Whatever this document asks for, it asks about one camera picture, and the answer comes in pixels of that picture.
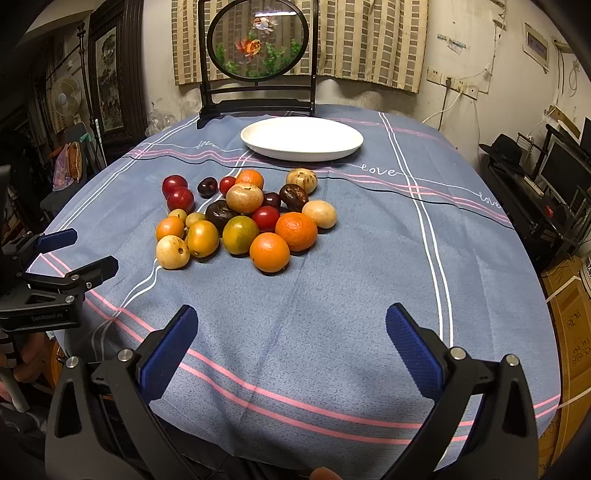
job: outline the orange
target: orange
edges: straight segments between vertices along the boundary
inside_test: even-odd
[[[156,227],[156,241],[167,235],[174,235],[182,238],[184,234],[184,222],[179,217],[166,217]]]
[[[303,213],[290,212],[277,220],[275,233],[287,242],[292,252],[301,252],[314,244],[318,227]]]
[[[249,253],[255,266],[267,273],[279,272],[290,261],[290,248],[276,233],[261,233],[251,243]]]
[[[243,170],[236,177],[236,183],[252,183],[262,190],[265,180],[256,170]]]

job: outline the curtain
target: curtain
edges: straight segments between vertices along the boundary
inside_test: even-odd
[[[171,1],[175,82],[200,82],[197,0]],[[262,2],[244,2],[236,10]],[[205,3],[206,29],[228,3]],[[311,25],[311,0],[293,3]],[[318,74],[418,93],[426,36],[427,0],[320,0]],[[209,60],[207,73],[212,80],[227,78]],[[310,73],[310,45],[290,73]]]

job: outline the plastic bag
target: plastic bag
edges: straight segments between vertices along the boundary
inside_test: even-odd
[[[146,128],[146,137],[151,137],[163,130],[166,130],[171,125],[178,122],[177,118],[169,111],[154,107],[152,102],[152,109],[148,112],[148,128]]]

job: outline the blue gripper pad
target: blue gripper pad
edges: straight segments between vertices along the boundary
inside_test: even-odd
[[[386,331],[421,395],[437,401],[445,385],[446,372],[440,356],[445,345],[435,332],[419,327],[399,303],[392,305],[386,313]]]
[[[39,240],[37,240],[35,250],[39,254],[46,254],[48,252],[58,250],[59,248],[74,245],[76,240],[78,240],[78,233],[73,228],[69,228],[68,230],[64,230],[62,232],[41,235]]]
[[[151,332],[138,347],[138,389],[146,403],[162,397],[198,327],[197,312],[183,305],[163,330]]]

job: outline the goldfish painting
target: goldfish painting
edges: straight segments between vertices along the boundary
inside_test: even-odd
[[[238,49],[238,51],[244,54],[244,56],[246,57],[246,63],[250,63],[254,55],[259,53],[261,49],[261,41],[256,39],[244,39],[242,41],[236,42],[236,48]]]
[[[252,26],[258,30],[262,30],[267,35],[273,32],[274,28],[278,25],[277,20],[269,20],[267,17],[255,17],[252,21]]]

